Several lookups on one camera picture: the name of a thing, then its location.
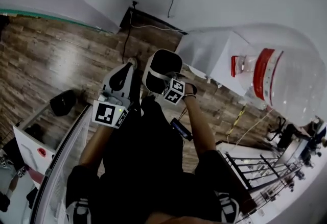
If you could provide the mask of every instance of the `hand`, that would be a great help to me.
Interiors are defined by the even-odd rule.
[[[324,146],[325,148],[327,147],[327,141],[325,138],[322,138],[321,143],[322,143],[322,146]]]
[[[185,94],[194,94],[193,86],[189,83],[185,84]]]

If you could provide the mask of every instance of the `leg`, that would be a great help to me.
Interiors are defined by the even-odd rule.
[[[182,151],[183,141],[180,135],[172,129],[167,122],[160,104],[154,97],[143,99],[141,108],[144,111],[142,117],[143,152],[152,160],[147,160],[147,164],[152,169],[166,171],[174,174],[182,171]]]
[[[297,132],[297,133],[294,133],[295,136],[301,140],[306,140],[306,141],[310,141],[312,138],[310,138],[309,136],[307,135],[304,135],[302,134],[301,132]]]
[[[103,156],[103,163],[108,171],[112,174],[118,174],[126,168],[130,168],[134,161],[135,145],[139,134],[137,128],[141,120],[141,108],[139,104],[139,95],[141,89],[141,80],[134,72],[131,82],[131,89],[129,98],[131,100],[131,107],[123,124],[119,129],[115,129],[110,136],[106,151]]]
[[[19,179],[18,175],[15,175],[15,177],[11,180],[10,185],[9,185],[9,189],[8,189],[8,192],[7,192],[8,199],[10,199],[12,193],[16,189],[17,183],[18,183],[18,179]]]

